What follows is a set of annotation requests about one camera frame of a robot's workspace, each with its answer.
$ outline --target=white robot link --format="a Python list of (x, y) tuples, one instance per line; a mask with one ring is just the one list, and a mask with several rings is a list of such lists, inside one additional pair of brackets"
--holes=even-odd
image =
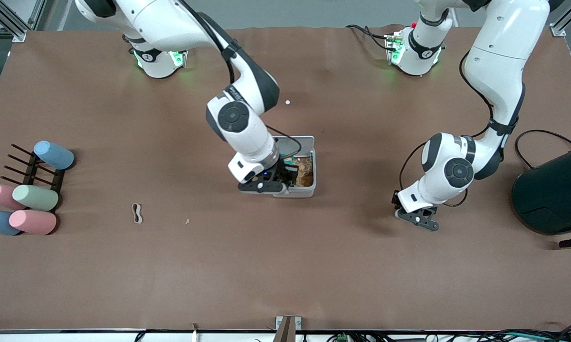
[[(286, 194), (298, 168), (284, 163), (260, 115), (279, 100), (275, 79), (215, 21), (184, 0), (75, 0), (92, 22), (114, 26), (133, 46), (148, 76), (163, 78), (183, 65), (186, 51), (216, 48), (229, 66), (231, 84), (207, 104), (212, 130), (237, 152), (228, 168), (243, 192)], [(231, 65), (239, 72), (234, 80)]]
[(437, 62), (452, 26), (450, 8), (485, 8), (486, 21), (465, 60), (464, 75), (487, 99), (492, 115), (483, 136), (435, 134), (422, 151), (425, 175), (396, 191), (396, 216), (431, 231), (436, 206), (464, 192), (471, 182), (489, 177), (503, 160), (503, 148), (518, 122), (524, 100), (522, 71), (550, 13), (548, 0), (415, 0), (420, 20), (388, 41), (391, 62), (411, 75), (422, 75)]

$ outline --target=pink cup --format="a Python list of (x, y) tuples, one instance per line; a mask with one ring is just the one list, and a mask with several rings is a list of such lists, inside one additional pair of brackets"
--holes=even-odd
[(26, 206), (13, 199), (14, 187), (0, 184), (0, 206), (13, 210), (22, 210)]
[(18, 210), (10, 216), (9, 224), (30, 234), (46, 235), (55, 229), (57, 217), (51, 212)]

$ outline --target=brown table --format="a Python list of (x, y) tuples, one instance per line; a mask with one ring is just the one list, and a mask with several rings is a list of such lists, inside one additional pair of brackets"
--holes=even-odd
[[(476, 33), (453, 29), (441, 62), (415, 78), (349, 29), (233, 31), (281, 85), (264, 121), (316, 137), (318, 187), (295, 200), (238, 192), (233, 151), (205, 122), (205, 104), (228, 82), (213, 50), (192, 51), (186, 70), (155, 80), (118, 32), (29, 32), (0, 80), (0, 175), (10, 143), (55, 141), (77, 165), (55, 234), (0, 236), (0, 329), (264, 328), (279, 314), (302, 315), (307, 329), (570, 324), (571, 249), (553, 250), (559, 237), (514, 216), (509, 191), (524, 167), (513, 143), (464, 206), (440, 208), (438, 232), (393, 215), (399, 169), (416, 145), (487, 122), (457, 71)], [(565, 40), (546, 31), (524, 79), (516, 133), (571, 138)], [(541, 135), (521, 148), (534, 164), (568, 149)], [(405, 184), (422, 173), (419, 160)]]

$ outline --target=dark green cylinder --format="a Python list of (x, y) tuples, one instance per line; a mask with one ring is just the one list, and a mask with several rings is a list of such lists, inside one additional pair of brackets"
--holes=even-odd
[(571, 151), (520, 175), (512, 202), (522, 220), (537, 231), (571, 231)]

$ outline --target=black wire handle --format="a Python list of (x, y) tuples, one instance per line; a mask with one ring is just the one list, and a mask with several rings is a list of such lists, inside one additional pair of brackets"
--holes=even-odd
[(529, 131), (526, 131), (526, 132), (520, 134), (520, 136), (518, 136), (518, 138), (516, 138), (516, 140), (515, 140), (514, 150), (515, 150), (515, 153), (518, 155), (518, 157), (520, 157), (520, 159), (521, 159), (521, 160), (529, 167), (529, 169), (531, 169), (531, 170), (535, 169), (535, 167), (533, 167), (533, 166), (531, 165), (531, 163), (529, 163), (529, 162), (526, 160), (526, 158), (524, 158), (524, 156), (522, 156), (522, 153), (520, 153), (519, 144), (520, 144), (520, 139), (521, 139), (523, 136), (525, 136), (525, 135), (527, 135), (527, 134), (529, 134), (529, 133), (532, 133), (532, 132), (542, 132), (542, 133), (546, 133), (546, 134), (551, 134), (551, 135), (553, 135), (553, 136), (556, 136), (556, 137), (558, 137), (558, 138), (561, 138), (562, 140), (566, 141), (567, 143), (570, 143), (570, 145), (571, 145), (571, 140), (570, 140), (570, 139), (568, 139), (568, 138), (566, 138), (565, 136), (562, 136), (562, 135), (560, 135), (560, 134), (557, 134), (557, 133), (555, 133), (555, 132), (551, 132), (551, 131), (547, 131), (547, 130), (529, 130)]

